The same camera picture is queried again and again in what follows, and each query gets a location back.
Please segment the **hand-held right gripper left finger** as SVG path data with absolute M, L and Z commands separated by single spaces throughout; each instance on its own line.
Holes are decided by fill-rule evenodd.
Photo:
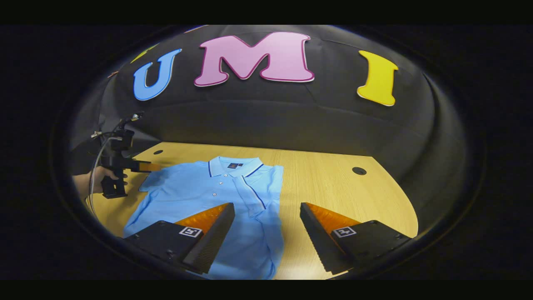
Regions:
M 144 254 L 174 268 L 205 275 L 211 269 L 234 217 L 234 204 L 224 203 L 177 222 L 159 220 L 125 240 Z

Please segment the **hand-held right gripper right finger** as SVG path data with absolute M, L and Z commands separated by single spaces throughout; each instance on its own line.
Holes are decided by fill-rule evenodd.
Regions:
M 412 240 L 378 220 L 360 222 L 308 202 L 299 210 L 322 266 L 332 275 L 383 271 Z

